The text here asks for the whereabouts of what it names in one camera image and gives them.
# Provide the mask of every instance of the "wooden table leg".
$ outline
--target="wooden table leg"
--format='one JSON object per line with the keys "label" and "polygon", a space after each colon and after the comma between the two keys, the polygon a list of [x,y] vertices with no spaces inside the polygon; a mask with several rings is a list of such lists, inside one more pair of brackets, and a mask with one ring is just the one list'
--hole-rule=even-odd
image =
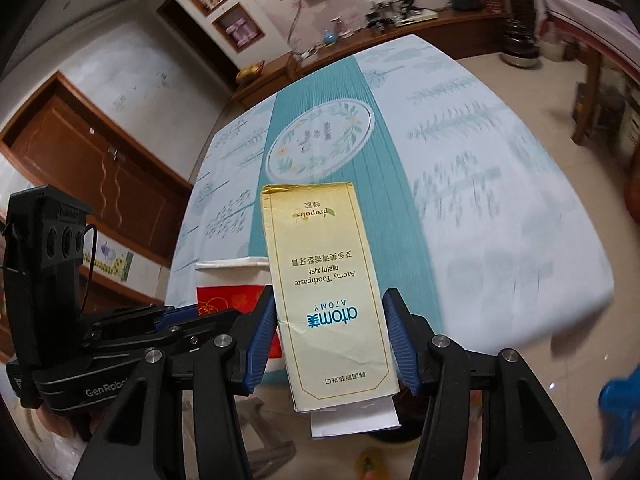
{"label": "wooden table leg", "polygon": [[600,83],[600,67],[602,65],[602,54],[594,48],[589,47],[587,51],[587,86],[584,89],[582,100],[582,111],[575,124],[575,131],[572,137],[573,142],[580,144],[584,138],[587,128],[591,124],[591,118],[598,99],[598,84]]}

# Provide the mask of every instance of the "red and white box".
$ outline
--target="red and white box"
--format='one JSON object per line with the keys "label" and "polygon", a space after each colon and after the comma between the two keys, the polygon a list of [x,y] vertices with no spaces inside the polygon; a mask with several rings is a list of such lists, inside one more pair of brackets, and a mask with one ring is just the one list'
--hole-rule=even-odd
{"label": "red and white box", "polygon": [[[196,268],[198,314],[234,308],[252,312],[265,285],[271,285],[269,259],[258,256],[199,262]],[[265,372],[284,368],[278,334],[273,337]]]}

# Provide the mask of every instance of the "blue gripper pad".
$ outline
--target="blue gripper pad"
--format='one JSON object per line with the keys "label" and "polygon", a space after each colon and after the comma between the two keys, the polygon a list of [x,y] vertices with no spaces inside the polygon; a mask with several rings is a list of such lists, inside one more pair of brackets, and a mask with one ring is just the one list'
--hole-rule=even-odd
{"label": "blue gripper pad", "polygon": [[254,339],[251,341],[246,356],[246,374],[244,375],[244,387],[249,393],[253,393],[255,387],[262,382],[264,368],[269,359],[269,350],[273,335],[276,333],[276,300],[273,293],[269,297],[267,307],[262,314],[262,319],[255,330]]}
{"label": "blue gripper pad", "polygon": [[389,291],[386,291],[382,296],[382,307],[385,311],[389,341],[391,341],[402,382],[411,390],[412,394],[417,395],[422,387],[422,381],[418,374],[418,355]]}

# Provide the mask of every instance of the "atomy toothpaste box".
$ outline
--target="atomy toothpaste box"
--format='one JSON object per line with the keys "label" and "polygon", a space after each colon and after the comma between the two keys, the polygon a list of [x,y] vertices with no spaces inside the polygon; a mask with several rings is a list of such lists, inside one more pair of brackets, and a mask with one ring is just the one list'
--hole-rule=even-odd
{"label": "atomy toothpaste box", "polygon": [[296,410],[396,393],[398,378],[353,185],[265,186],[261,199]]}

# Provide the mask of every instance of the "camera lens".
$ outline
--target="camera lens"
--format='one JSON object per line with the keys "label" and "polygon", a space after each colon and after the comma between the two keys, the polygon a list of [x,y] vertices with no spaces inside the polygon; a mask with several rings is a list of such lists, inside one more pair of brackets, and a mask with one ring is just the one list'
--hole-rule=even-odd
{"label": "camera lens", "polygon": [[74,236],[71,234],[71,229],[65,228],[62,233],[62,255],[66,258],[71,252],[71,244],[74,241]]}
{"label": "camera lens", "polygon": [[56,254],[56,238],[58,237],[58,233],[52,227],[49,229],[49,233],[47,234],[47,254],[50,258],[53,258],[53,255]]}

